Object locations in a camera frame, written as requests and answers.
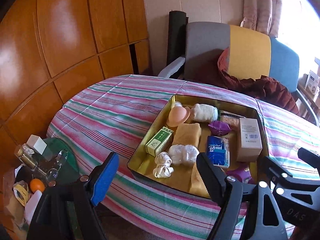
metal tray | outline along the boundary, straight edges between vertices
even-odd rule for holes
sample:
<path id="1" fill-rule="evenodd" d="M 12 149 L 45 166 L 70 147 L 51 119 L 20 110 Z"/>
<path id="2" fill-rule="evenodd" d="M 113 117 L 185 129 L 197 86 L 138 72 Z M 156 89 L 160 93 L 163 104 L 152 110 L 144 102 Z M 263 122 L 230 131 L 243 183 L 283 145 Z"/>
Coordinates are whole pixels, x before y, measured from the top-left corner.
<path id="1" fill-rule="evenodd" d="M 200 198 L 205 200 L 207 197 L 203 195 L 193 195 L 189 193 L 190 180 L 192 167 L 187 167 L 184 165 L 175 166 L 174 172 L 169 178 L 155 178 L 152 174 L 153 169 L 156 167 L 154 162 L 154 157 L 149 155 L 145 150 L 146 143 L 163 127 L 166 125 L 166 120 L 168 118 L 169 112 L 171 110 L 171 104 L 174 101 L 179 101 L 183 106 L 189 106 L 190 108 L 194 104 L 208 104 L 217 107 L 220 110 L 228 111 L 234 114 L 239 114 L 247 118 L 255 118 L 258 120 L 261 141 L 262 141 L 262 151 L 256 163 L 250 163 L 250 173 L 252 178 L 257 180 L 265 180 L 262 174 L 259 174 L 257 165 L 259 165 L 260 159 L 264 156 L 268 156 L 268 144 L 266 136 L 263 130 L 263 126 L 257 111 L 253 108 L 242 106 L 238 104 L 233 104 L 225 101 L 195 97 L 195 96 L 185 96 L 185 95 L 173 95 L 168 103 L 161 110 L 160 114 L 157 116 L 150 129 L 142 139 L 138 148 L 135 150 L 134 154 L 130 158 L 127 167 L 130 169 L 131 173 L 135 179 L 151 187 L 157 188 L 159 190 L 169 192 L 172 194 L 180 195 L 188 198 Z M 199 152 L 205 152 L 205 145 L 207 141 L 207 136 L 211 134 L 207 123 L 200 123 L 202 133 L 199 143 Z M 237 136 L 235 132 L 232 132 L 225 137 L 230 140 L 230 167 L 229 170 L 234 170 L 238 167 L 239 163 L 236 162 L 236 149 L 237 149 Z"/>

blue gripper pad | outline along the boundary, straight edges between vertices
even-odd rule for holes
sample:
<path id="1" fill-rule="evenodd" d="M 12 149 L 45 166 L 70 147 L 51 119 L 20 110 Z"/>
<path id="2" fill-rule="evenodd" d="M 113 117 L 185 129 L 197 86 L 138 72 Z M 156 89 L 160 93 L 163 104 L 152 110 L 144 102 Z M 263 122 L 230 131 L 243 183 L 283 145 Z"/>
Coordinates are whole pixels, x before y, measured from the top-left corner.
<path id="1" fill-rule="evenodd" d="M 119 155 L 117 153 L 110 153 L 106 160 L 103 162 L 102 165 L 97 166 L 98 173 L 94 174 L 92 179 L 95 180 L 93 185 L 93 193 L 91 197 L 92 205 L 96 206 L 99 202 L 101 202 L 106 193 L 108 188 L 116 175 L 116 172 L 119 167 Z"/>

table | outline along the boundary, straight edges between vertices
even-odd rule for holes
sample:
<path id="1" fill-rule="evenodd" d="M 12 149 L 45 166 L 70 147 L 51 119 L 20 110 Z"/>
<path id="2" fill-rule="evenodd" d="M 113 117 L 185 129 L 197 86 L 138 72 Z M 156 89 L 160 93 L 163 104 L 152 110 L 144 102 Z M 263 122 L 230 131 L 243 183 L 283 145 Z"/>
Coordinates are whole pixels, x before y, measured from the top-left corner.
<path id="1" fill-rule="evenodd" d="M 102 202 L 136 226 L 165 239 L 206 239 L 220 208 L 215 203 L 181 198 L 137 182 L 126 164 L 173 94 L 224 100 L 255 108 L 267 137 L 269 155 L 295 177 L 319 179 L 300 161 L 304 147 L 319 153 L 319 128 L 279 107 L 229 90 L 183 80 L 126 75 L 106 79 L 81 91 L 57 112 L 47 136 L 61 138 L 76 154 L 80 172 L 89 174 L 111 151 L 120 167 Z M 233 239 L 239 239 L 241 209 Z M 286 224 L 288 235 L 294 226 Z"/>
<path id="2" fill-rule="evenodd" d="M 300 83 L 298 83 L 298 89 L 306 98 L 307 102 L 310 104 L 312 110 L 315 112 L 316 116 L 320 115 L 319 108 L 319 98 L 318 94 L 313 95 L 309 90 L 306 90 Z M 306 110 L 306 108 L 301 105 L 299 108 L 299 115 L 308 121 L 312 121 L 313 118 L 310 116 L 310 113 Z"/>

orange fruit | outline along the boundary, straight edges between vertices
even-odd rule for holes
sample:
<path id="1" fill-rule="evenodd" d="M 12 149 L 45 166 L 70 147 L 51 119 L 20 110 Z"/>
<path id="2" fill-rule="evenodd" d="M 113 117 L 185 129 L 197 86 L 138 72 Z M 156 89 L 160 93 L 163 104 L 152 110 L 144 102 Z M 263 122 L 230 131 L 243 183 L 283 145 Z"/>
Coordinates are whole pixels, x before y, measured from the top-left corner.
<path id="1" fill-rule="evenodd" d="M 33 193 L 35 193 L 37 190 L 40 190 L 43 193 L 45 190 L 45 185 L 39 179 L 32 179 L 30 181 L 30 189 Z"/>

barcode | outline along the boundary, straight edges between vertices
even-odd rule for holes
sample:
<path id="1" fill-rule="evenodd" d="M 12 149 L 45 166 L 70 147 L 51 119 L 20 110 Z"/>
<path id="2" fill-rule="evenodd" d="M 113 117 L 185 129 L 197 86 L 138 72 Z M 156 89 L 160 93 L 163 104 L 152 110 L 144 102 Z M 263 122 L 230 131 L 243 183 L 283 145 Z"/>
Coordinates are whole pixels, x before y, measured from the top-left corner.
<path id="1" fill-rule="evenodd" d="M 258 134 L 249 134 L 249 139 L 258 139 Z"/>

